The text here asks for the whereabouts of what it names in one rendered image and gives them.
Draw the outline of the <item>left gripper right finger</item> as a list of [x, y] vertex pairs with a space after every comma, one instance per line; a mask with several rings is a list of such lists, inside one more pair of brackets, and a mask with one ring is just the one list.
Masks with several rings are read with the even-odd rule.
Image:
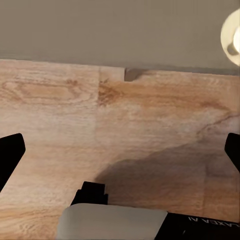
[[224, 150], [240, 172], [240, 135], [229, 133], [225, 142]]

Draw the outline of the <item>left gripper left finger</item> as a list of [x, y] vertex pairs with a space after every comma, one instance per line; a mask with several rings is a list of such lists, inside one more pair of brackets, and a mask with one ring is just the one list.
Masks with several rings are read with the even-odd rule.
[[0, 138], [0, 192], [26, 151], [21, 133]]

